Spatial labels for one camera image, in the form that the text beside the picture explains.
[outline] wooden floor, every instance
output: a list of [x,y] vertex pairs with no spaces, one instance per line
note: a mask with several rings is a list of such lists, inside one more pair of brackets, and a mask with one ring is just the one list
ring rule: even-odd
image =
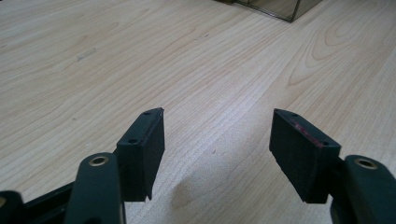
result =
[[274,108],[396,174],[396,1],[290,24],[212,0],[0,2],[0,189],[27,202],[165,109],[153,200],[128,223],[331,223],[268,149]]

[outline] light wood surface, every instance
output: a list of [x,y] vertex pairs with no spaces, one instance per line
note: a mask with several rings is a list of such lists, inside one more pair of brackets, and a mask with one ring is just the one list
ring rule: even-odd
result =
[[212,0],[0,2],[0,189],[28,202],[165,109],[153,200],[128,223],[331,223],[268,149],[275,107],[396,174],[396,1],[289,24]]

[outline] wood grain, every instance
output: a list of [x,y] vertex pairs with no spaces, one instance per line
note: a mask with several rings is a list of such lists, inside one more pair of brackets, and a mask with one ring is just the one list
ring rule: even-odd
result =
[[69,183],[162,106],[153,200],[127,203],[128,223],[331,223],[269,152],[272,111],[396,174],[395,11],[324,0],[289,24],[212,0],[2,1],[0,189]]

